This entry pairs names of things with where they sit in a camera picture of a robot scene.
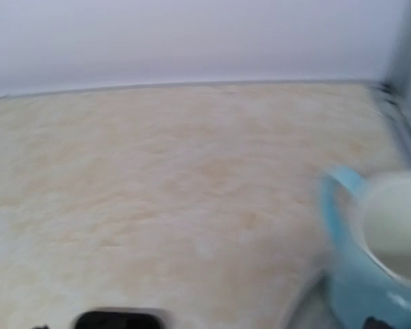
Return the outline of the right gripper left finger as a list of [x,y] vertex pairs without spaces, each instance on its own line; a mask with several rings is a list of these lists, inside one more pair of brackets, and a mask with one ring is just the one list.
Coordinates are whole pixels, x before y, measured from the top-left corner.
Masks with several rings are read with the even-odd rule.
[[36,327],[31,328],[31,329],[48,329],[48,326],[46,326],[46,325],[44,325],[44,326],[36,326]]

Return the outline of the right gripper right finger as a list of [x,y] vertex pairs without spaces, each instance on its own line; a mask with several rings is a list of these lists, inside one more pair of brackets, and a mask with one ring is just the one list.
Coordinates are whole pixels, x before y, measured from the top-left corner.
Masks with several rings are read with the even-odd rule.
[[374,317],[368,317],[363,323],[362,329],[393,329],[392,326],[385,321],[376,319]]

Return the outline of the black phone case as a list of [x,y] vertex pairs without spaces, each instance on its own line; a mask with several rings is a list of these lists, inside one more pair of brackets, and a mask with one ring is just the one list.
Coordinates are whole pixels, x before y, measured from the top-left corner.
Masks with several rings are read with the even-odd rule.
[[167,324],[158,314],[132,309],[94,309],[77,316],[74,329],[163,329]]

